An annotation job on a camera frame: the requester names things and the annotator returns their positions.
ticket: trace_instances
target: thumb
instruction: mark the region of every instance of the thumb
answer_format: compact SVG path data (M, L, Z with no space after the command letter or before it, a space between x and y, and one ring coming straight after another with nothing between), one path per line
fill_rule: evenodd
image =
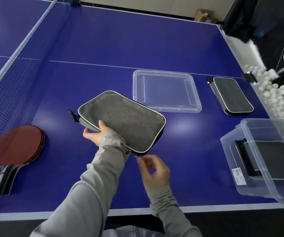
M103 131L106 128L106 125L102 120L98 121L98 125L99 125L99 128L101 129L101 131Z
M142 177L149 174L149 171L147 170L144 160L142 160L140 157L137 157L137 162L138 162Z

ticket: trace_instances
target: blue table surface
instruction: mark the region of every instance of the blue table surface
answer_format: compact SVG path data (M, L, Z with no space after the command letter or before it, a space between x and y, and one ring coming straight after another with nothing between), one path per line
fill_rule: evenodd
M150 154L171 169L171 187L180 206L270 203L240 195L220 137L243 118L268 118L250 84L236 78L255 110L224 113L205 75L241 77L242 70L217 26L99 8L74 9L39 76L45 94L33 125L47 135L43 154L17 175L12 194L0 198L0 213L53 211L79 180L97 147L66 110L113 90L132 97L132 75L155 69L192 75L202 111L162 113L167 121ZM147 208L134 156L126 162L111 209Z

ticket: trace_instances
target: person's left hand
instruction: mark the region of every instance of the person's left hand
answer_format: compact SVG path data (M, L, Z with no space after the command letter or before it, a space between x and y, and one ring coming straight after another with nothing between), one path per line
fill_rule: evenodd
M85 128L85 130L84 130L84 132L83 132L83 136L84 136L86 139L89 139L89 140L91 140L92 142L94 142L97 146L99 146L100 139L101 139L105 134L107 134L107 133L110 132L110 131L113 131L111 128L106 127L105 123L104 123L102 120L100 120L100 121L98 122L98 124L99 124L99 128L101 129L101 132L99 132L99 133L90 133L88 128Z

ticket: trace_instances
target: person's right arm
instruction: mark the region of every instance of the person's right arm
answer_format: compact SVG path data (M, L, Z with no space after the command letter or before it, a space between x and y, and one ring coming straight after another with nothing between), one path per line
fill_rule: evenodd
M168 237L200 237L199 229L192 226L179 208L169 186L169 168L156 155L145 155L137 158L143 184L151 201L152 214L163 222Z

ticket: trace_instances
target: plastic bin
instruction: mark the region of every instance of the plastic bin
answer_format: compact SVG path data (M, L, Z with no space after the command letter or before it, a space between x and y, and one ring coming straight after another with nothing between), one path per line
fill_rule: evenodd
M221 143L240 194L284 203L284 120L243 119Z
M160 112L201 111L193 77L186 73L136 70L133 100Z

